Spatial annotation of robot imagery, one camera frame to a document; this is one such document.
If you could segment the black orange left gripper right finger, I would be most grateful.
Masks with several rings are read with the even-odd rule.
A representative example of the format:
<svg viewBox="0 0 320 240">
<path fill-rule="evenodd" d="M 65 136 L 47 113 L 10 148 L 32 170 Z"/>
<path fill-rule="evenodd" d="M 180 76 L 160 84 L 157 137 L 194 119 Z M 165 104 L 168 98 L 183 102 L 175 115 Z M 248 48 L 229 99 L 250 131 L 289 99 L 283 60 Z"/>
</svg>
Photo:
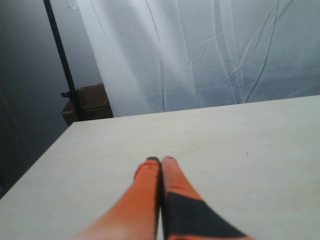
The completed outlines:
<svg viewBox="0 0 320 240">
<path fill-rule="evenodd" d="M 218 215 L 190 184 L 177 160 L 161 161 L 162 228 L 166 240 L 252 240 Z"/>
</svg>

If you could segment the black orange left gripper left finger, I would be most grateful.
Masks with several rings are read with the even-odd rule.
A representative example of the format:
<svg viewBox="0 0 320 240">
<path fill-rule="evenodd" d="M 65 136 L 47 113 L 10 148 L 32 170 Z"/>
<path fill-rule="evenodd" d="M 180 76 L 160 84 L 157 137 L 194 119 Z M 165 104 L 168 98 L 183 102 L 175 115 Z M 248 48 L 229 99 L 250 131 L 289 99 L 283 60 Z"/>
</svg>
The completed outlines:
<svg viewBox="0 0 320 240">
<path fill-rule="evenodd" d="M 133 182 L 120 199 L 99 219 L 76 233 L 73 240 L 155 240 L 161 188 L 157 157 L 142 162 Z"/>
</svg>

